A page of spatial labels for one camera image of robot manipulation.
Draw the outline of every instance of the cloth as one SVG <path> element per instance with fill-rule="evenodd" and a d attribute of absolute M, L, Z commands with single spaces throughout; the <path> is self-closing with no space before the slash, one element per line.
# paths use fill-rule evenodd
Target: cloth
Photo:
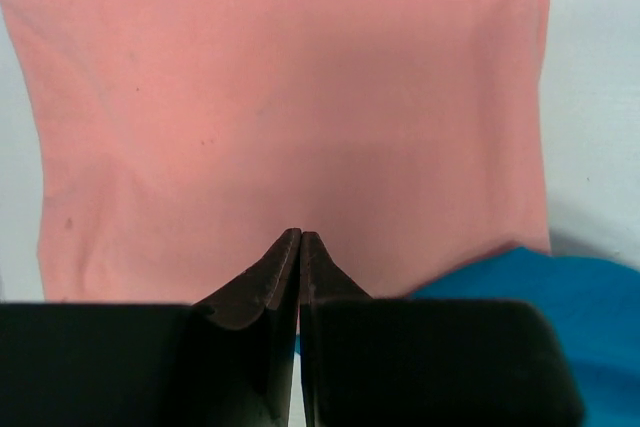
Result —
<path fill-rule="evenodd" d="M 640 425 L 640 272 L 519 248 L 454 272 L 413 297 L 532 303 L 551 321 L 568 357 L 587 407 L 584 427 Z"/>
<path fill-rule="evenodd" d="M 51 300 L 194 301 L 287 227 L 373 295 L 548 249 L 549 0 L 0 0 Z"/>

